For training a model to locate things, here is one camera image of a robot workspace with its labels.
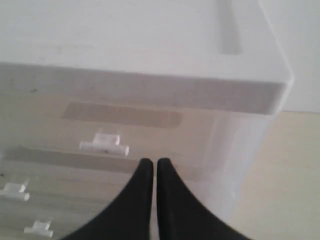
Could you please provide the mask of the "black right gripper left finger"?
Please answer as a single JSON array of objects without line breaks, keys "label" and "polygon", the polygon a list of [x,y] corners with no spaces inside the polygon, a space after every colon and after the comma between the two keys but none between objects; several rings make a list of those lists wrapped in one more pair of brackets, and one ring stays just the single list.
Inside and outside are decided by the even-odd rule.
[{"label": "black right gripper left finger", "polygon": [[65,240],[149,240],[154,166],[142,158],[118,196]]}]

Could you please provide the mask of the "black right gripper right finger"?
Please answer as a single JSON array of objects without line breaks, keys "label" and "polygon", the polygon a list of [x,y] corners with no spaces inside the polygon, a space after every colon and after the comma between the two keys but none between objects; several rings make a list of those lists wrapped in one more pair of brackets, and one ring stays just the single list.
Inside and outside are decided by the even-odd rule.
[{"label": "black right gripper right finger", "polygon": [[188,189],[169,158],[157,162],[156,206],[161,240],[247,240]]}]

